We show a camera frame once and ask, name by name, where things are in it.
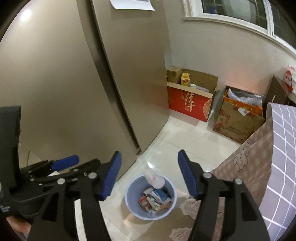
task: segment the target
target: bucket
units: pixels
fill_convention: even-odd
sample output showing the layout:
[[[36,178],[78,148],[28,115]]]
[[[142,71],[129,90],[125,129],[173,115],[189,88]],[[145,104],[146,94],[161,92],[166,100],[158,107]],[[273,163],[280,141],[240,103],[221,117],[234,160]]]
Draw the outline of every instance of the bucket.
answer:
[[[167,179],[163,175],[160,175],[160,176],[165,179],[165,187],[167,188],[168,194],[172,200],[171,206],[169,208],[166,208],[164,210],[157,212],[156,214],[146,212],[141,208],[138,201],[143,196],[143,191],[151,187],[151,185],[145,179],[144,175],[141,175],[140,177],[137,177],[130,183],[125,195],[126,206],[130,210],[130,212],[134,214],[137,218],[140,218],[142,220],[147,220],[147,221],[159,220],[169,215],[170,212],[176,206],[176,203],[177,203],[176,188],[174,187],[174,185],[169,179]]]

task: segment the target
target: gray cloth with white lines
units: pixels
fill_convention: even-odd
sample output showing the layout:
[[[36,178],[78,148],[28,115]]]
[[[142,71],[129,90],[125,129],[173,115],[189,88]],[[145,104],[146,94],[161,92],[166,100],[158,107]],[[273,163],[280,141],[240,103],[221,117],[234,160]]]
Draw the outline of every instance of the gray cloth with white lines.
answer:
[[[271,241],[277,241],[296,214],[296,108],[269,103],[274,147],[272,171],[260,205]]]

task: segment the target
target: window sill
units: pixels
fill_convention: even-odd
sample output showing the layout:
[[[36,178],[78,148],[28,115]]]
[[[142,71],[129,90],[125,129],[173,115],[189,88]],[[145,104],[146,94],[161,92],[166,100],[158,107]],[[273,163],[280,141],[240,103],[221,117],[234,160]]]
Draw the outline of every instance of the window sill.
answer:
[[[285,43],[284,40],[279,39],[279,37],[277,36],[275,37],[270,36],[266,29],[260,26],[257,26],[255,24],[252,24],[240,19],[231,18],[227,16],[222,16],[222,15],[216,15],[216,14],[206,14],[205,16],[200,16],[200,17],[182,17],[182,19],[184,21],[207,21],[207,22],[223,23],[227,25],[236,26],[238,28],[243,28],[271,40],[272,42],[276,43],[277,45],[279,45],[280,47],[284,48],[286,51],[291,53],[294,57],[296,57],[296,50],[292,46]]]

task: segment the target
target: open box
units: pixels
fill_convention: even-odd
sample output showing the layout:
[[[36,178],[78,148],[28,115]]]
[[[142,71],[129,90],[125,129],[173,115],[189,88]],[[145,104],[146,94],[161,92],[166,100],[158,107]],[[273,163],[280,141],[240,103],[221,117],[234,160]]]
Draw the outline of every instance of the open box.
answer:
[[[236,89],[226,86],[223,90],[223,95],[216,106],[213,130],[239,143],[244,143],[265,122],[265,119],[261,107],[228,98],[229,88]]]
[[[191,84],[209,92],[167,82],[169,108],[207,122],[214,93],[221,89],[217,88],[218,77],[190,69],[182,69],[182,73],[189,73]]]

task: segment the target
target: paper on refrigerator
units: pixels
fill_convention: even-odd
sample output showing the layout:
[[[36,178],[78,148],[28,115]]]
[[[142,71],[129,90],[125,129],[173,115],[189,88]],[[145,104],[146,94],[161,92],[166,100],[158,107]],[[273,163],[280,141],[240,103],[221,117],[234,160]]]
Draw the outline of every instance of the paper on refrigerator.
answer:
[[[150,0],[110,0],[115,9],[140,9],[155,11]]]

